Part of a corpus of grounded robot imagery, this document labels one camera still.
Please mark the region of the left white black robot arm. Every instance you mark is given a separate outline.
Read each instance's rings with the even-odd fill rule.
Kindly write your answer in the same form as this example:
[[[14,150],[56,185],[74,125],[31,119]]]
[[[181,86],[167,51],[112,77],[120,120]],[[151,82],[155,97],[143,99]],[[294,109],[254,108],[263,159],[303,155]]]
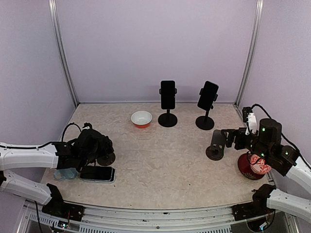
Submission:
[[[68,211],[68,205],[58,188],[40,184],[15,174],[15,168],[73,168],[80,172],[94,162],[108,166],[114,163],[113,142],[108,136],[94,129],[83,129],[79,136],[68,142],[48,142],[44,145],[0,145],[0,190],[36,201],[58,216]]]

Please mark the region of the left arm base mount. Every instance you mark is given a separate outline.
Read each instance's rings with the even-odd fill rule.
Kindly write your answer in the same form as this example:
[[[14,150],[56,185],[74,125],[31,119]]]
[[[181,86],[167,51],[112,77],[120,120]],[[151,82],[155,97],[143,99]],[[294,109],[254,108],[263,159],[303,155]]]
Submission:
[[[43,205],[42,212],[51,216],[81,222],[85,210],[84,206],[64,202],[60,191],[55,185],[48,183],[47,187],[51,192],[51,200]]]

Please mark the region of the black pole phone stand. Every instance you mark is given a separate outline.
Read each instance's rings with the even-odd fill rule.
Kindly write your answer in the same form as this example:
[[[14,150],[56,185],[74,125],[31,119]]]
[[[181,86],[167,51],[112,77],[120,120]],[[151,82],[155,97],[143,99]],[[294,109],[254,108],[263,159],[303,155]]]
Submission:
[[[204,116],[199,116],[196,119],[195,124],[196,124],[196,126],[199,129],[208,131],[208,130],[211,130],[214,127],[214,120],[211,117],[208,116],[210,110],[209,111],[205,111],[205,115]]]
[[[163,127],[173,127],[177,124],[177,117],[170,112],[170,109],[166,113],[161,114],[158,117],[158,123]]]

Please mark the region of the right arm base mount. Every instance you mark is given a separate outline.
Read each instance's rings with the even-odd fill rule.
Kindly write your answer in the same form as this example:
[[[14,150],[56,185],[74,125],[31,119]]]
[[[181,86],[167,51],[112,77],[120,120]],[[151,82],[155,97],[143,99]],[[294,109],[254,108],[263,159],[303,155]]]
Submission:
[[[232,206],[235,221],[258,217],[275,211],[275,209],[267,207],[267,199],[274,190],[276,190],[274,185],[264,184],[255,190],[251,202]]]

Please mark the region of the black teal phone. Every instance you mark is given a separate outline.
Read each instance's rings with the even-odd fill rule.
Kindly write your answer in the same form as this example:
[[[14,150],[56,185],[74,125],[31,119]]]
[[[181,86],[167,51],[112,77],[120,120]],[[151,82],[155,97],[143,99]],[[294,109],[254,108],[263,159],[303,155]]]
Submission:
[[[159,93],[161,109],[175,109],[175,95],[177,93],[175,81],[161,81]]]

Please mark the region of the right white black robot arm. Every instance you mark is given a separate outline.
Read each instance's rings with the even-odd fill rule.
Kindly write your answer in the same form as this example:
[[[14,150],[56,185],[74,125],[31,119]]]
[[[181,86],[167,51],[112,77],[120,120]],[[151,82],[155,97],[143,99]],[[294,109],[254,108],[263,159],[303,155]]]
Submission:
[[[245,133],[246,128],[223,129],[221,134],[225,145],[236,150],[247,149],[259,156],[280,175],[298,183],[305,190],[311,190],[311,166],[302,158],[300,151],[281,144],[282,125],[274,119],[264,118],[259,122],[257,133]],[[249,218],[280,210],[311,220],[311,201],[287,194],[270,184],[262,185],[247,204],[235,205],[237,218]]]

